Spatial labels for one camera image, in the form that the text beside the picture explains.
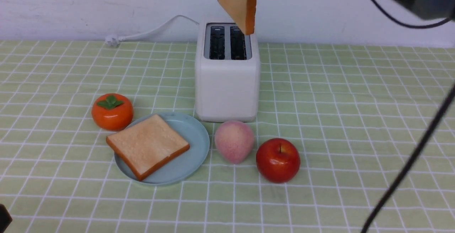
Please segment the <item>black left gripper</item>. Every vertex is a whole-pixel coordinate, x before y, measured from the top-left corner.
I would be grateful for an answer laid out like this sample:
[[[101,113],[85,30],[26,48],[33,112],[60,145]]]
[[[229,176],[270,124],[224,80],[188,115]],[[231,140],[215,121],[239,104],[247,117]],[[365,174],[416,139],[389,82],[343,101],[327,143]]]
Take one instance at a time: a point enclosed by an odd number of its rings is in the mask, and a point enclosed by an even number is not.
[[[12,222],[12,217],[5,205],[0,204],[0,231],[5,231]]]

